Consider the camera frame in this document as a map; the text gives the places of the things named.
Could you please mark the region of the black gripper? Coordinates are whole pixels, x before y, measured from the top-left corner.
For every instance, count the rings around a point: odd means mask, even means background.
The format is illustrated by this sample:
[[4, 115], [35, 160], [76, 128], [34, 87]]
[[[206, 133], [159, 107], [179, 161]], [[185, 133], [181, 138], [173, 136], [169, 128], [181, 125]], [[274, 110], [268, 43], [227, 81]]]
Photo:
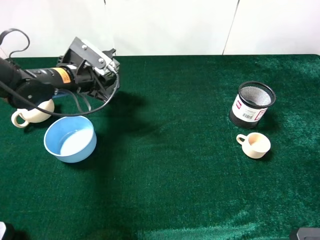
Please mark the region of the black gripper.
[[115, 59], [116, 49], [101, 50], [113, 52], [116, 73], [101, 76], [90, 64], [89, 51], [83, 50], [79, 37], [75, 37], [64, 55], [59, 56], [57, 66], [64, 68], [71, 76], [76, 91], [99, 100], [108, 100], [120, 88], [120, 63]]

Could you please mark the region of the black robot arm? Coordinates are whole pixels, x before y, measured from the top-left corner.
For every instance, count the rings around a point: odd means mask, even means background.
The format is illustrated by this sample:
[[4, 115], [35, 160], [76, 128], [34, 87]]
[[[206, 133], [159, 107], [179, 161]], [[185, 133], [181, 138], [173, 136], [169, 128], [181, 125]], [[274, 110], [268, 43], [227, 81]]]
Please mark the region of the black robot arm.
[[106, 101], [116, 86], [120, 68], [115, 51], [101, 51], [75, 37], [55, 67], [22, 69], [9, 59], [1, 59], [0, 81], [13, 93], [1, 88], [0, 96], [13, 108], [27, 110], [67, 92]]

